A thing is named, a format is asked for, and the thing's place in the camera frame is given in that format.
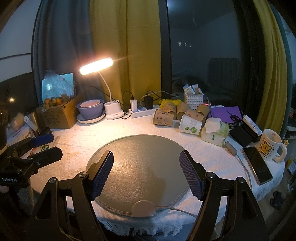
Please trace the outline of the grey curtain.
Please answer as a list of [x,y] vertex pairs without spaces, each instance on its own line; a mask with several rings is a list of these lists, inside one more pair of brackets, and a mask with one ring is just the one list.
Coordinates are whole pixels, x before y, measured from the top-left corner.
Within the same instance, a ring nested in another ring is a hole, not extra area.
[[98,73],[81,75],[81,66],[94,60],[89,1],[41,1],[32,36],[32,72],[38,102],[47,71],[72,72],[76,92],[85,99],[103,99]]

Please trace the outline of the black power adapter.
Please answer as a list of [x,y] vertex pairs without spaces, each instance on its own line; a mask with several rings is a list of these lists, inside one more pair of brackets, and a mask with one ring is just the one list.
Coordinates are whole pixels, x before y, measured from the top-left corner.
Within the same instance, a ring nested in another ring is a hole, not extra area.
[[144,107],[146,109],[153,109],[154,107],[154,99],[152,96],[145,96],[144,97]]

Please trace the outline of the black scissors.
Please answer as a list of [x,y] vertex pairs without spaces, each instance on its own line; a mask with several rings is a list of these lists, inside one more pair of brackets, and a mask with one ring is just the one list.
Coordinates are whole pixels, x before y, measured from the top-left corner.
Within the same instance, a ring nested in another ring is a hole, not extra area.
[[242,119],[239,116],[234,115],[234,114],[230,113],[229,111],[226,111],[226,112],[229,114],[229,117],[231,119],[231,121],[228,123],[235,124],[235,123],[239,123],[242,121]]

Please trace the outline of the plastic bag of oranges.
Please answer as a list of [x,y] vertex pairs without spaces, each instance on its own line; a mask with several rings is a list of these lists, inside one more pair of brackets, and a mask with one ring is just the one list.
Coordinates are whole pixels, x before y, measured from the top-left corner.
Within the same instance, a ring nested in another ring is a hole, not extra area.
[[56,74],[53,70],[47,71],[42,80],[43,109],[63,104],[75,96],[73,73]]

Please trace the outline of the right yellow curtain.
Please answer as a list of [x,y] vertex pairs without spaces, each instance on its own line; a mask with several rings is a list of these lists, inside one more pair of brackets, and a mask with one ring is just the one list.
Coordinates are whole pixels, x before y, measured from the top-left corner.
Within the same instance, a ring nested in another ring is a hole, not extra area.
[[280,133],[287,105],[287,59],[282,36],[268,1],[254,1],[265,48],[265,81],[256,123]]

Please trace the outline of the tissue pack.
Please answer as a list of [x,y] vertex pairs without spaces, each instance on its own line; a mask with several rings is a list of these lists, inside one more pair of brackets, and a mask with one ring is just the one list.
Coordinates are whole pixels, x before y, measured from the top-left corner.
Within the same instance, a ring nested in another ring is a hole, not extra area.
[[222,147],[229,134],[229,125],[220,118],[210,117],[201,130],[201,139],[205,142]]

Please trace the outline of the yellow curtain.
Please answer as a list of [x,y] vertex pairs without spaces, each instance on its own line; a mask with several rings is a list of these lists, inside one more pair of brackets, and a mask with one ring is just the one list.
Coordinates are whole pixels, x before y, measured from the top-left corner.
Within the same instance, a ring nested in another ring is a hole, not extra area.
[[161,90],[161,34],[158,1],[90,1],[96,59],[111,57],[101,82],[123,108],[148,91]]
[[282,36],[268,1],[254,1],[265,48],[265,81],[256,123],[280,133],[287,105],[287,59]]

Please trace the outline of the white desk lamp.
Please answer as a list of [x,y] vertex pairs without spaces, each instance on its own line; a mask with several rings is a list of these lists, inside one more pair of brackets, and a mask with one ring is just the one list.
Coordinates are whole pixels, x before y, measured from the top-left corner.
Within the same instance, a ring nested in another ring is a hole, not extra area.
[[124,112],[121,108],[120,103],[117,100],[112,99],[112,93],[110,90],[109,85],[107,84],[107,81],[101,74],[101,71],[104,69],[107,69],[113,65],[113,60],[111,57],[100,59],[97,61],[94,61],[92,63],[88,63],[82,67],[79,68],[79,72],[81,75],[88,75],[90,73],[98,72],[99,76],[103,80],[104,84],[107,87],[108,93],[109,93],[109,102],[105,102],[104,108],[105,108],[105,116],[107,120],[115,120],[118,118],[121,118],[124,116]]

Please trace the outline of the white lace tablecloth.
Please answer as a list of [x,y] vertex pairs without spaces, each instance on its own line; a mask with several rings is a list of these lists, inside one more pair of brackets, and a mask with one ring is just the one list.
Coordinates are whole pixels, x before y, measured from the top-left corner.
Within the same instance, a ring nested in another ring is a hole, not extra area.
[[[195,161],[203,164],[206,170],[216,173],[219,177],[234,179],[245,177],[252,183],[252,191],[257,200],[262,200],[273,188],[277,187],[284,174],[284,162],[268,161],[266,164],[273,179],[266,184],[258,185],[244,159],[243,154],[232,156],[226,149],[204,142],[195,135],[179,131],[177,121],[173,126],[156,126],[152,116],[129,118],[127,120],[101,120],[91,125],[76,123],[72,128],[54,130],[56,145],[63,152],[63,157],[49,166],[41,168],[31,177],[32,189],[40,193],[51,177],[60,180],[74,177],[86,169],[91,156],[103,145],[115,139],[131,135],[155,135],[168,138],[188,150]],[[193,224],[193,216],[197,214],[201,202],[187,192],[175,205],[174,210],[166,210],[154,217],[151,223],[128,220],[103,209],[94,203],[94,211],[108,230],[118,234],[127,234],[135,230],[147,233],[152,240],[184,240]]]

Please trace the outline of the brown paper cup back right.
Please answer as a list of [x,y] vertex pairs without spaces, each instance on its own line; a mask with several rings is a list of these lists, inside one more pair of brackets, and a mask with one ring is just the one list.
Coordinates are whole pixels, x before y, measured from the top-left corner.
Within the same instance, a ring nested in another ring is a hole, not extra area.
[[207,104],[200,104],[197,107],[196,112],[202,114],[204,117],[207,117],[210,113],[210,106],[208,106]]

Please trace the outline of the black smartphone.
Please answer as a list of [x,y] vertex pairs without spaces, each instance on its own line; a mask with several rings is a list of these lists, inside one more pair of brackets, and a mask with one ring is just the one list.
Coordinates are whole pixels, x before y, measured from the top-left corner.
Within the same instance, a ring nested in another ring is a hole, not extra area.
[[243,148],[242,153],[246,158],[258,185],[266,184],[273,179],[268,166],[255,147]]

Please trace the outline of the brown paper cup back left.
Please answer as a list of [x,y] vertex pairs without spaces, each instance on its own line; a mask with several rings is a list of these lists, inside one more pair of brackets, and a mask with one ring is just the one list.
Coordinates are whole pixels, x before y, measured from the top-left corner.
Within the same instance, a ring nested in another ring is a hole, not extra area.
[[163,105],[163,111],[166,113],[173,114],[174,118],[176,118],[177,110],[176,110],[176,106],[172,102],[166,102]]

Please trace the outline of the purple bowl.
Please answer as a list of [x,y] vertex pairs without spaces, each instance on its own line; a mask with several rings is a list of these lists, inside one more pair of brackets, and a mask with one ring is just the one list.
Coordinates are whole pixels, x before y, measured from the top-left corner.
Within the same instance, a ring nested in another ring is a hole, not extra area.
[[102,99],[92,99],[77,104],[76,108],[83,118],[92,120],[102,114],[103,106],[104,101]]

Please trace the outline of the brown paper cup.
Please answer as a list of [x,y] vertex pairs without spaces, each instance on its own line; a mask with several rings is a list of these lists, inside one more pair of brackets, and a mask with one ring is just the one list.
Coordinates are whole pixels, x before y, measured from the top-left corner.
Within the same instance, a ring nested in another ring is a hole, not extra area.
[[202,114],[204,117],[207,117],[210,113],[210,106],[208,106],[207,104],[200,104],[197,107],[196,112]]
[[167,113],[160,109],[154,112],[153,124],[158,126],[172,126],[174,121],[174,115],[172,113]]
[[163,111],[166,113],[173,114],[174,118],[176,118],[177,110],[176,110],[176,106],[172,102],[166,102],[163,105]]
[[180,121],[185,112],[189,109],[189,105],[181,102],[177,105],[177,119]]
[[198,112],[196,112],[195,110],[193,110],[191,108],[186,110],[185,115],[190,117],[190,118],[193,118],[193,119],[195,119],[197,121],[200,121],[202,123],[204,123],[205,120],[206,120],[206,118],[205,118],[205,116],[203,114],[198,113]]

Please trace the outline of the white power strip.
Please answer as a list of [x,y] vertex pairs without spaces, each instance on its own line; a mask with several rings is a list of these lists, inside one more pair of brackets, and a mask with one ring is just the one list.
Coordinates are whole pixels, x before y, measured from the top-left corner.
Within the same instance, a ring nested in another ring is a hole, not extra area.
[[136,112],[129,109],[128,115],[130,115],[131,118],[139,118],[143,116],[154,115],[157,109],[159,109],[158,105],[154,105],[152,109],[146,109],[145,107],[143,107],[138,109]]

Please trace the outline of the white plastic basket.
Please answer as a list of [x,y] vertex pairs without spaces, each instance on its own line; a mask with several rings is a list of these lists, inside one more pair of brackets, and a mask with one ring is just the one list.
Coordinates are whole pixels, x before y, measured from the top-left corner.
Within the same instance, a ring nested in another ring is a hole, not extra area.
[[193,110],[196,110],[200,104],[203,103],[204,95],[200,94],[187,94],[184,93],[185,103]]

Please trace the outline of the white paper cup green print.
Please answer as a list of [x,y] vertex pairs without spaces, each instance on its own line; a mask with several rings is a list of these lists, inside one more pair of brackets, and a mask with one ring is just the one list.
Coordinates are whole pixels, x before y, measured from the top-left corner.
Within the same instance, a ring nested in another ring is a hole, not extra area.
[[188,133],[191,135],[200,135],[204,123],[193,119],[187,115],[183,115],[180,121],[179,130],[182,133]]

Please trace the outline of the yellow cloth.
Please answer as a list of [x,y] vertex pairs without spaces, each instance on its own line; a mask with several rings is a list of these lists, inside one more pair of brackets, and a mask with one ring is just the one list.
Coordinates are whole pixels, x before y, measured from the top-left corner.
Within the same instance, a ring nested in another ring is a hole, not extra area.
[[182,101],[180,99],[162,99],[159,101],[159,106],[162,108],[166,103],[172,103],[175,106],[178,106]]

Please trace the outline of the cardboard box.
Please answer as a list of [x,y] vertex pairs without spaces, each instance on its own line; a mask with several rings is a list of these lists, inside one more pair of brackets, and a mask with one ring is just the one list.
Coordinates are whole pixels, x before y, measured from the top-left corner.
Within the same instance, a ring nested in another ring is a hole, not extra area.
[[84,95],[79,94],[73,99],[42,111],[42,107],[36,109],[41,127],[55,129],[68,129],[75,125],[79,110],[77,104],[84,100]]

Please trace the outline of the white cartoon mug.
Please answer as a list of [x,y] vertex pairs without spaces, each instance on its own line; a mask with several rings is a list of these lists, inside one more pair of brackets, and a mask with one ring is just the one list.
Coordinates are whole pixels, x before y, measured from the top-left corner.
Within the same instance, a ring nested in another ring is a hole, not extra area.
[[269,128],[263,131],[257,150],[264,161],[274,160],[280,163],[287,155],[287,146],[282,142],[281,137]]

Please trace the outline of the white tube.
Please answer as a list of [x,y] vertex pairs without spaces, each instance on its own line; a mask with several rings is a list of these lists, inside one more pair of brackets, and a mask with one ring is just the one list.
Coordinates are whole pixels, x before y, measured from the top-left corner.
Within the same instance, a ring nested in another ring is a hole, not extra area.
[[262,135],[262,130],[256,125],[256,123],[247,115],[243,116],[243,121],[249,126],[258,136]]

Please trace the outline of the pink round mat controller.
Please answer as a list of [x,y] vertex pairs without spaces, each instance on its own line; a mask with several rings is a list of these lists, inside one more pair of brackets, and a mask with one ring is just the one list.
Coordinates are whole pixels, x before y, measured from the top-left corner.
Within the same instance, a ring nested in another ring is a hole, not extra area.
[[132,217],[146,218],[156,215],[155,205],[148,200],[140,200],[135,202],[132,206]]

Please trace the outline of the brown paper cup front right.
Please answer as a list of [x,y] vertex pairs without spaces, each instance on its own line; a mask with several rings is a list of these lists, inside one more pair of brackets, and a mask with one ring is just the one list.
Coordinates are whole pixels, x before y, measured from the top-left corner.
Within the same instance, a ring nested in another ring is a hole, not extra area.
[[186,110],[185,115],[190,117],[190,118],[193,118],[193,119],[195,119],[197,121],[200,121],[202,123],[204,123],[205,120],[206,120],[206,118],[205,118],[205,116],[203,114],[198,113],[198,112],[196,112],[195,110],[193,110],[191,108]]

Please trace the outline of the white usb charger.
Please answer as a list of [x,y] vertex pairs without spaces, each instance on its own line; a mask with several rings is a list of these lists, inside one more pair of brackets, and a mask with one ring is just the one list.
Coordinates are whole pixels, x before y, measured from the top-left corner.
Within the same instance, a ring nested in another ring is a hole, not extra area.
[[130,109],[132,110],[133,113],[137,112],[137,100],[136,99],[130,100]]

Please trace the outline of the brown paper cup front left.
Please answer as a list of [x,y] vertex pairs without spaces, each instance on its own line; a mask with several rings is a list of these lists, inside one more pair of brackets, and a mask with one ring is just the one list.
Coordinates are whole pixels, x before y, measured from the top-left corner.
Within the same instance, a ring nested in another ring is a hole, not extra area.
[[174,115],[172,113],[167,113],[160,109],[154,112],[153,124],[158,126],[172,126],[174,121]]

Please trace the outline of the brown paper cup middle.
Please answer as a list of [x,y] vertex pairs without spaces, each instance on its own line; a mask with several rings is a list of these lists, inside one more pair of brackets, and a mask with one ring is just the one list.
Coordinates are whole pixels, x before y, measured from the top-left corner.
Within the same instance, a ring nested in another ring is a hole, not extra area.
[[180,121],[185,112],[189,109],[189,105],[181,102],[177,105],[177,119]]

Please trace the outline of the round grey table mat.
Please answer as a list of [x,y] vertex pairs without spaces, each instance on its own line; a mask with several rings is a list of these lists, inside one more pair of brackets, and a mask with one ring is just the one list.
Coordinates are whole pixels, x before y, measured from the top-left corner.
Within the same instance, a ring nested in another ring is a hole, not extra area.
[[179,161],[183,147],[168,138],[119,138],[98,149],[87,167],[98,162],[105,151],[113,153],[114,162],[95,202],[109,212],[132,217],[132,206],[140,200],[148,200],[156,208],[172,207],[189,190]]

